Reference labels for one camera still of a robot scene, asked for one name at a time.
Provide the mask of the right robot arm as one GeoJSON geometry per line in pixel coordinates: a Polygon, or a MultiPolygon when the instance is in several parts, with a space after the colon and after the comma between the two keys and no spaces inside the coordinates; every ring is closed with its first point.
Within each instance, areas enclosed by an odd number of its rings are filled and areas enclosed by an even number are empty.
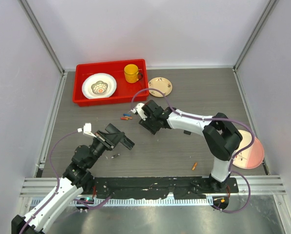
{"type": "Polygon", "coordinates": [[[199,116],[185,113],[173,107],[163,109],[153,100],[138,103],[132,110],[139,115],[139,124],[151,134],[160,129],[179,129],[185,134],[195,133],[203,136],[214,156],[213,168],[208,187],[219,193],[227,187],[230,177],[233,154],[239,148],[242,135],[223,113],[213,116],[199,116]]]}

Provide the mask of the black battery cover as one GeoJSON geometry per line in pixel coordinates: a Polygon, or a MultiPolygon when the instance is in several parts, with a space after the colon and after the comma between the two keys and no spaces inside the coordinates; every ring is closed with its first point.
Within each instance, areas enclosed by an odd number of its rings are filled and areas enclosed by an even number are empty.
{"type": "Polygon", "coordinates": [[[186,134],[186,135],[191,135],[191,132],[189,132],[189,131],[186,131],[186,130],[184,130],[184,132],[183,132],[184,134],[186,134]]]}

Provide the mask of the black remote control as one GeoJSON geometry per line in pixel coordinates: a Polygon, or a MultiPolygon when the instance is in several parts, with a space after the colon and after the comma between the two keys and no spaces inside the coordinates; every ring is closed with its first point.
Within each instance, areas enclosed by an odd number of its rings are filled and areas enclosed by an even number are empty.
{"type": "Polygon", "coordinates": [[[132,148],[135,146],[135,143],[132,142],[124,132],[120,131],[113,124],[109,123],[105,130],[108,133],[107,138],[115,147],[121,143],[128,150],[132,150],[132,148]]]}

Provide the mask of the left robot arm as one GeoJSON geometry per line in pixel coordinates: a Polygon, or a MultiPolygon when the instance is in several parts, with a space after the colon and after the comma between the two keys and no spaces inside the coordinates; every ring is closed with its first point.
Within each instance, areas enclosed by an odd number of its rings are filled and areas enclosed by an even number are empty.
{"type": "Polygon", "coordinates": [[[131,150],[135,145],[124,132],[111,128],[107,132],[97,131],[90,146],[81,145],[75,149],[72,162],[52,191],[25,215],[16,215],[11,221],[13,234],[44,234],[80,194],[89,194],[94,186],[94,177],[89,169],[105,151],[113,150],[119,143],[131,150]]]}

